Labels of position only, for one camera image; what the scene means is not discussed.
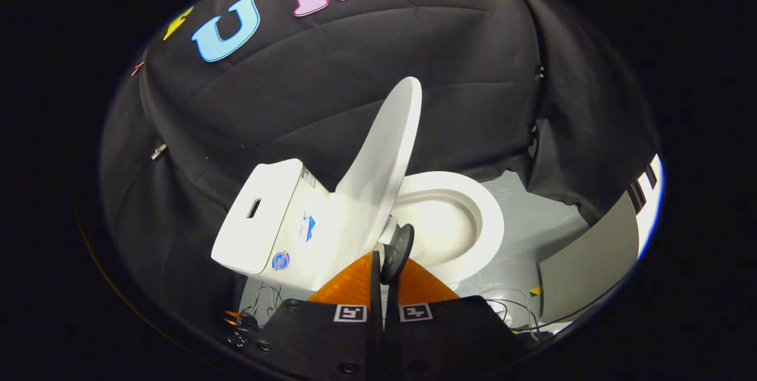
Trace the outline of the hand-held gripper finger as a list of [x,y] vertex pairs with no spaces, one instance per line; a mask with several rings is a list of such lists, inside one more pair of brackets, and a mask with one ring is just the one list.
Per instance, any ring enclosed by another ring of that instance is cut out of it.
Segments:
[[281,380],[370,380],[382,328],[379,253],[306,299],[286,299],[255,334],[255,360]]
[[490,380],[528,355],[480,296],[459,296],[409,258],[389,286],[384,368],[390,380]]

